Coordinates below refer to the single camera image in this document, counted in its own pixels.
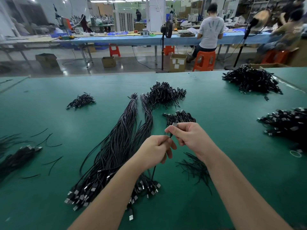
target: long table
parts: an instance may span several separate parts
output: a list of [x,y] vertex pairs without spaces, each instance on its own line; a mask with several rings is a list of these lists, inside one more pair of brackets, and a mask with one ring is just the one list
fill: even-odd
[[[276,76],[284,68],[270,69]],[[80,211],[64,203],[68,191],[79,180],[79,167],[98,142],[106,137],[128,105],[128,95],[147,93],[156,81],[167,81],[173,87],[187,90],[179,105],[206,130],[213,141],[232,159],[264,199],[288,223],[304,223],[307,216],[307,157],[293,157],[292,142],[263,133],[265,126],[258,117],[276,109],[306,107],[305,93],[280,84],[284,95],[270,93],[266,101],[258,93],[242,94],[238,86],[221,79],[223,71],[168,74],[133,74],[84,77],[27,78],[0,93],[1,131],[3,135],[21,133],[23,139],[36,143],[50,133],[50,145],[24,168],[11,174],[0,185],[1,230],[66,229]],[[75,110],[66,106],[77,94],[90,93],[96,104]],[[138,123],[144,119],[140,100]],[[153,135],[164,134],[166,119],[161,114],[174,114],[178,107],[153,111]],[[44,133],[35,135],[48,128]],[[10,148],[14,153],[19,147]],[[181,173],[176,162],[187,159],[186,146],[173,151],[173,159],[155,170],[161,184],[157,195],[147,200],[140,197],[133,205],[134,220],[124,214],[119,229],[224,229],[232,227],[221,199],[210,183],[213,194],[203,182]],[[85,165],[86,171],[97,151]],[[63,156],[53,167],[44,165]],[[39,177],[20,177],[41,174]]]
[[[244,32],[226,32],[223,34],[223,38],[219,39],[217,44],[220,45],[218,54],[220,53],[220,49],[222,44],[227,45],[226,49],[226,54],[225,57],[228,53],[229,47],[231,44],[238,44],[243,41],[244,37]],[[156,59],[156,64],[157,64],[157,46],[161,45],[161,38],[162,35],[156,35],[156,36],[148,36],[148,37],[143,37],[143,36],[91,36],[91,37],[77,37],[72,40],[59,40],[55,38],[51,38],[49,36],[44,36],[44,37],[32,37],[32,36],[27,36],[23,37],[22,39],[14,39],[14,40],[7,40],[4,42],[0,42],[0,48],[4,50],[10,60],[12,61],[12,58],[9,56],[9,52],[11,50],[19,50],[25,60],[28,62],[26,56],[23,54],[22,50],[28,49],[28,47],[24,48],[22,47],[23,45],[34,45],[34,44],[42,44],[42,43],[48,43],[50,45],[54,44],[60,44],[60,43],[71,43],[73,45],[76,45],[83,49],[84,47],[87,47],[89,43],[103,43],[103,44],[116,44],[116,45],[121,45],[121,46],[138,46],[138,45],[152,45],[155,46],[155,59]],[[246,44],[256,44],[256,43],[266,43],[268,42],[270,38],[270,33],[268,32],[262,32],[261,34],[256,34],[256,35],[250,35],[250,37],[247,38]],[[171,38],[165,38],[164,40],[164,45],[197,45],[200,43],[200,39],[197,39],[195,37],[180,37],[178,34],[173,34]],[[8,45],[13,45],[15,48],[7,48],[5,46]],[[88,65],[89,62],[92,62],[92,57],[91,53],[88,50],[90,60],[87,61],[83,50],[81,50],[83,60],[86,64]]]

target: air conditioner unit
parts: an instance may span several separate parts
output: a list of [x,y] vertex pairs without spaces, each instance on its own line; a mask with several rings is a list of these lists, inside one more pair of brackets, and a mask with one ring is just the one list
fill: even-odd
[[113,10],[115,30],[134,31],[134,20],[132,13]]

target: chair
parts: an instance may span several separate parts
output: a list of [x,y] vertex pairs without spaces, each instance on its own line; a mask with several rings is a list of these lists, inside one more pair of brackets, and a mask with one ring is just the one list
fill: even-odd
[[280,63],[284,64],[287,61],[289,55],[289,51],[276,51],[276,50],[269,50],[265,57],[262,60],[262,64],[274,64]]
[[170,52],[175,53],[175,46],[165,46],[163,51],[164,55],[168,55]]
[[199,71],[213,71],[214,62],[215,62],[215,51],[210,51],[210,52],[199,51],[197,53],[197,57],[192,71],[194,72],[195,69]]
[[112,50],[112,46],[109,46],[110,56],[118,55],[118,57],[120,57],[120,52],[119,52],[118,46],[115,46],[115,47],[116,47],[116,49]]

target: man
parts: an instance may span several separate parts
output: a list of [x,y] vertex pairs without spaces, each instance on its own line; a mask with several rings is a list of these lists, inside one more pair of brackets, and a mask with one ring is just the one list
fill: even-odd
[[290,18],[290,14],[298,9],[303,9],[304,8],[304,1],[305,0],[295,0],[293,3],[289,3],[285,5],[282,8],[282,13],[280,14],[279,21],[278,21],[278,26],[284,25],[286,22],[288,22]]
[[135,14],[136,14],[136,21],[139,22],[141,20],[141,17],[142,17],[141,12],[138,11],[138,9],[136,9],[136,13]]
[[257,64],[262,61],[263,56],[267,51],[276,50],[292,50],[297,47],[301,39],[303,29],[303,9],[297,9],[290,14],[288,22],[271,33],[272,36],[282,35],[274,42],[266,43],[257,49],[256,57],[253,63]]
[[[165,132],[172,133],[180,146],[186,145],[206,164],[213,184],[236,229],[293,230],[261,197],[198,123],[178,123],[177,127],[168,126]],[[171,148],[175,150],[177,146],[167,135],[152,135],[147,138],[136,154],[118,170],[68,230],[117,229],[138,177],[159,162],[164,164],[167,156],[172,158]],[[156,221],[160,221],[165,216],[155,216],[155,218]],[[160,229],[169,228],[161,224]]]
[[197,57],[199,51],[215,51],[217,46],[217,39],[223,37],[224,20],[218,17],[217,4],[211,3],[207,10],[208,18],[204,19],[199,28],[197,39],[201,38],[201,42],[196,46],[192,56],[187,60],[190,63]]

